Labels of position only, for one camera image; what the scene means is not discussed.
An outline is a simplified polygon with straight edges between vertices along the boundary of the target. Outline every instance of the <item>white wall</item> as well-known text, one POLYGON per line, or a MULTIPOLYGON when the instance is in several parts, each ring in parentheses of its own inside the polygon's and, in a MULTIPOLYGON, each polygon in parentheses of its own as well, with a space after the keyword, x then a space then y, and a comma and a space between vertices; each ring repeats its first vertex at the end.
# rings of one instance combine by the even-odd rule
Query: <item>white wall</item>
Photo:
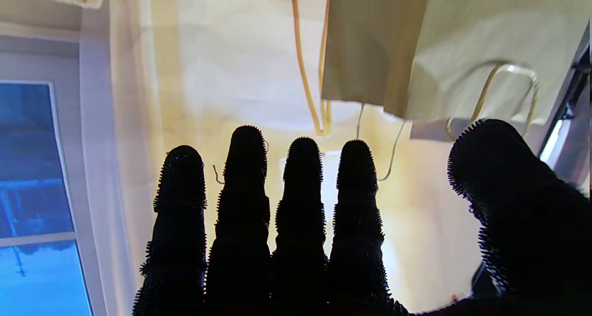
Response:
POLYGON ((0 22, 80 30, 80 7, 50 0, 0 0, 0 22))

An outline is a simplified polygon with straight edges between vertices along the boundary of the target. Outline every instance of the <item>string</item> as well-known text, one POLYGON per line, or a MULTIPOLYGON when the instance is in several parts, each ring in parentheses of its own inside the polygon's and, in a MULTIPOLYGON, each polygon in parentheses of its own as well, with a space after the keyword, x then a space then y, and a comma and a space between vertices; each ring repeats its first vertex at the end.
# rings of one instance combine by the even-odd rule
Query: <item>string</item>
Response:
POLYGON ((218 172, 216 171, 216 165, 213 164, 212 167, 214 167, 214 174, 216 174, 216 182, 218 182, 218 184, 223 185, 224 182, 220 182, 220 180, 218 179, 218 172))
POLYGON ((313 118, 314 130, 317 135, 323 135, 323 130, 319 123, 319 116, 313 103, 313 97, 310 94, 308 86, 308 78, 306 77, 306 70, 304 69, 304 59, 302 58, 302 42, 300 40, 300 12, 298 11, 298 0, 292 0, 292 11, 294 13, 294 35, 296 37, 296 56, 298 57, 298 67, 300 67, 300 76, 302 76, 302 84, 304 85, 304 94, 306 94, 306 101, 311 117, 313 118))
POLYGON ((382 179, 378 180, 379 183, 386 181, 389 178, 389 176, 391 176, 391 170, 393 170, 393 162, 395 160, 395 148, 397 147, 397 143, 399 142, 399 137, 401 137, 401 132, 403 131, 405 123, 406 123, 406 120, 404 120, 403 123, 401 124, 401 128, 399 129, 399 133, 397 133, 397 137, 395 138, 395 142, 393 143, 393 151, 391 152, 391 162, 388 164, 387 174, 384 177, 382 177, 382 179))
MULTIPOLYGON (((319 93, 323 92, 323 76, 325 70, 325 52, 327 50, 327 34, 329 22, 329 2, 325 4, 325 17, 323 23, 323 36, 321 36, 321 52, 319 53, 319 93)), ((321 99, 321 117, 323 118, 323 129, 325 135, 331 133, 331 101, 321 99)))
MULTIPOLYGON (((300 38, 300 11, 298 9, 298 0, 292 0, 292 11, 294 14, 294 36, 296 38, 296 56, 298 57, 298 67, 300 68, 300 75, 302 76, 302 84, 304 86, 304 94, 306 95, 306 101, 311 117, 313 118, 314 130, 319 136, 328 136, 331 129, 331 102, 325 99, 321 99, 320 111, 323 127, 319 122, 319 116, 313 103, 313 96, 311 95, 310 88, 308 85, 308 78, 306 76, 306 69, 304 67, 304 58, 302 57, 302 41, 300 38)), ((329 11, 329 0, 327 0, 325 8, 325 19, 323 24, 323 36, 321 38, 321 51, 319 54, 319 87, 320 91, 323 90, 323 71, 324 71, 324 58, 327 46, 327 30, 328 30, 328 11, 329 11)))
MULTIPOLYGON (((360 139, 360 126, 362 124, 362 113, 364 112, 364 106, 365 104, 362 103, 362 106, 360 107, 360 114, 358 115, 358 124, 356 125, 356 139, 360 139)), ((395 141, 393 143, 393 151, 391 152, 391 162, 389 162, 388 164, 387 174, 384 177, 382 177, 382 179, 378 180, 380 183, 386 181, 389 178, 389 176, 391 176, 391 171, 393 170, 393 162, 395 160, 395 150, 397 149, 397 143, 399 142, 399 137, 401 137, 401 133, 403 131, 405 123, 406 120, 402 122, 401 128, 399 128, 399 132, 397 133, 397 137, 395 138, 395 141)))
MULTIPOLYGON (((510 73, 514 73, 514 74, 526 75, 530 79, 530 88, 533 88, 533 95, 532 95, 532 100, 530 101, 530 109, 528 111, 528 114, 526 115, 526 123, 524 125, 524 132, 522 133, 522 137, 525 137, 530 130, 530 125, 532 124, 532 118, 535 114, 535 109, 537 108, 537 101, 538 101, 538 97, 539 97, 539 82, 537 81, 537 73, 535 71, 533 71, 532 69, 529 69, 527 67, 524 67, 522 65, 518 65, 518 64, 501 63, 499 65, 495 65, 495 67, 489 73, 489 76, 487 76, 487 80, 486 80, 485 84, 483 85, 483 89, 482 89, 481 94, 479 96, 479 100, 477 101, 477 104, 475 106, 475 110, 473 111, 473 114, 471 116, 471 121, 470 121, 469 125, 474 124, 479 119, 479 115, 483 109, 483 105, 485 104, 485 99, 486 99, 487 93, 489 91, 489 87, 491 86, 491 82, 493 81, 493 78, 497 75, 497 73, 499 73, 501 71, 506 71, 506 72, 510 72, 510 73)), ((456 139, 452 136, 452 131, 450 130, 452 120, 453 120, 453 118, 448 118, 448 120, 446 120, 446 126, 444 127, 444 130, 446 130, 446 133, 448 134, 448 137, 450 137, 450 140, 455 141, 456 139)))

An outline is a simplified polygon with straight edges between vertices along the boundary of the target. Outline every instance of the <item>bag handle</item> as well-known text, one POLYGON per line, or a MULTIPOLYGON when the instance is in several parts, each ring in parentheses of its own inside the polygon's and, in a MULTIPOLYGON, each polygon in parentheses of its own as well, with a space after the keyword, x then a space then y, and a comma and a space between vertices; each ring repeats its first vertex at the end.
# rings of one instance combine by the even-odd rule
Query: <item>bag handle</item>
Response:
MULTIPOLYGON (((475 110, 473 111, 473 114, 471 116, 471 122, 469 123, 469 125, 474 124, 479 119, 479 115, 483 109, 483 105, 485 104, 485 99, 489 91, 489 86, 491 86, 493 78, 499 72, 522 74, 528 76, 530 79, 530 88, 533 88, 533 95, 532 101, 530 102, 530 109, 528 111, 528 114, 526 115, 526 125, 524 127, 524 133, 522 133, 522 137, 525 137, 528 134, 530 124, 532 123, 532 116, 535 113, 535 108, 537 107, 537 100, 539 98, 539 82, 537 81, 537 73, 533 69, 527 68, 524 65, 518 65, 514 63, 501 63, 499 65, 495 65, 495 67, 489 73, 489 76, 487 77, 487 80, 483 86, 483 90, 481 91, 479 101, 477 101, 477 105, 475 106, 475 110)), ((456 139, 452 136, 452 132, 450 130, 450 125, 452 124, 453 119, 454 118, 450 117, 448 118, 448 120, 446 120, 446 126, 444 127, 444 130, 446 130, 446 133, 448 134, 448 137, 450 137, 450 140, 455 141, 456 139)))

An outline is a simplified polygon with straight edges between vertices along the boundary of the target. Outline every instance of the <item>white curtain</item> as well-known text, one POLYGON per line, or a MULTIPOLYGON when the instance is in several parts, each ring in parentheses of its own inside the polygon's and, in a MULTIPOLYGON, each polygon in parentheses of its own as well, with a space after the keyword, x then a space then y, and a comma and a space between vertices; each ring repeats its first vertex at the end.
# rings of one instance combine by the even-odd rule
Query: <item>white curtain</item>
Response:
MULTIPOLYGON (((300 0, 310 88, 326 0, 300 0)), ((83 14, 81 95, 93 229, 110 315, 128 315, 137 271, 151 238, 152 198, 166 152, 195 147, 205 162, 208 242, 214 240, 216 183, 231 133, 241 124, 269 142, 266 193, 271 211, 283 193, 282 166, 296 137, 313 137, 324 158, 327 230, 336 199, 339 151, 355 137, 359 105, 334 103, 331 137, 317 137, 296 60, 290 0, 106 0, 83 14), (109 63, 97 60, 110 56, 109 63), (108 124, 99 128, 96 123, 108 124)), ((313 91, 319 101, 318 91, 313 91)), ((384 175, 401 120, 368 108, 361 138, 384 175)), ((406 125, 391 177, 377 196, 387 234, 384 261, 393 296, 429 310, 468 294, 480 262, 478 223, 448 186, 450 143, 409 141, 406 125)), ((268 244, 275 249, 275 227, 268 244)), ((330 251, 332 234, 326 250, 330 251)))

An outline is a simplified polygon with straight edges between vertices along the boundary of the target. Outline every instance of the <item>gloved hand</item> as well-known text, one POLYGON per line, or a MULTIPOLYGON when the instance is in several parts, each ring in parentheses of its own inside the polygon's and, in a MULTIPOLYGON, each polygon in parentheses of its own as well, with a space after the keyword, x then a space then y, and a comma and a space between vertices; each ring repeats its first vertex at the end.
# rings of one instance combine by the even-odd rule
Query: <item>gloved hand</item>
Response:
MULTIPOLYGON (((266 170, 260 131, 235 130, 204 285, 203 163, 187 146, 168 154, 134 315, 407 315, 391 299, 382 265, 376 170, 366 144, 350 141, 342 150, 330 261, 323 252, 315 142, 300 138, 290 147, 273 256, 266 244, 266 170)), ((589 200, 557 179, 511 126, 487 120, 463 134, 450 154, 449 177, 484 225, 481 248, 501 295, 461 300, 427 315, 551 315, 571 306, 549 303, 553 297, 566 303, 576 295, 577 303, 590 294, 589 200)))

